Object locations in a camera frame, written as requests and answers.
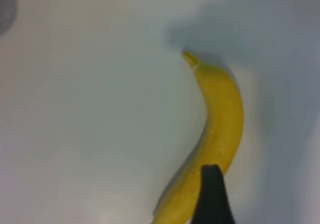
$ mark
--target yellow banana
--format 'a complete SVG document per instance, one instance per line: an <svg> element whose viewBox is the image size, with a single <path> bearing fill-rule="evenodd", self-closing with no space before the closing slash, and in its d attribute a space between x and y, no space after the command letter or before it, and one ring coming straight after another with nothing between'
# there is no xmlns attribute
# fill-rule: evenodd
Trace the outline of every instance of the yellow banana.
<svg viewBox="0 0 320 224"><path fill-rule="evenodd" d="M225 174L239 146L243 105L232 78L221 68L207 65L183 52L199 84L207 107L207 125L193 159L161 200L152 224L185 224L193 215L200 190L200 170L218 164Z"/></svg>

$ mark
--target black object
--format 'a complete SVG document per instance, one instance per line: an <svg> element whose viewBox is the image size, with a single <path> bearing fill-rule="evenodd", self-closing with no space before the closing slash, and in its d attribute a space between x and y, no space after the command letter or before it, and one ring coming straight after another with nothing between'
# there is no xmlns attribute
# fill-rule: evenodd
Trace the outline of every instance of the black object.
<svg viewBox="0 0 320 224"><path fill-rule="evenodd" d="M236 224L218 165L201 168L201 189L191 224Z"/></svg>
<svg viewBox="0 0 320 224"><path fill-rule="evenodd" d="M14 23L17 15L17 0L0 0L0 35Z"/></svg>

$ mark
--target white background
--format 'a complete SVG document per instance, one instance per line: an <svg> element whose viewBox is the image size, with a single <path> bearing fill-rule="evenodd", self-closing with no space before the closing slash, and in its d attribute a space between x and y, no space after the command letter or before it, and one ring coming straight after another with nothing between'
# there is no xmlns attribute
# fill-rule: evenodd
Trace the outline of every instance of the white background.
<svg viewBox="0 0 320 224"><path fill-rule="evenodd" d="M188 46L242 94L235 218L318 223L317 1L18 0L0 38L0 222L150 223L206 120Z"/></svg>

